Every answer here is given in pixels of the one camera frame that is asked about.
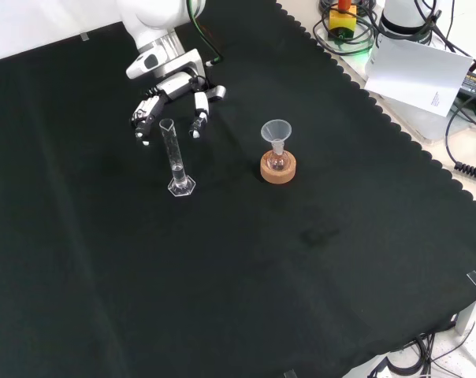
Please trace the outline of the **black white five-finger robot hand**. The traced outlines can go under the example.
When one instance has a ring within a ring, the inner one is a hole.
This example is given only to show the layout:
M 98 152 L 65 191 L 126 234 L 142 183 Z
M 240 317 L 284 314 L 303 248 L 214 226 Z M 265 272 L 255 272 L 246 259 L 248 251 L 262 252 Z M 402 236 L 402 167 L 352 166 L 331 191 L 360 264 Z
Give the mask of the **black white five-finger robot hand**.
M 190 69 L 177 72 L 150 88 L 130 118 L 136 139 L 144 146 L 150 144 L 150 133 L 155 119 L 164 107 L 189 93 L 195 99 L 195 117 L 189 128 L 193 139 L 201 137 L 210 118 L 210 103 L 221 101 L 226 88 L 213 85 L 205 76 L 190 73 Z

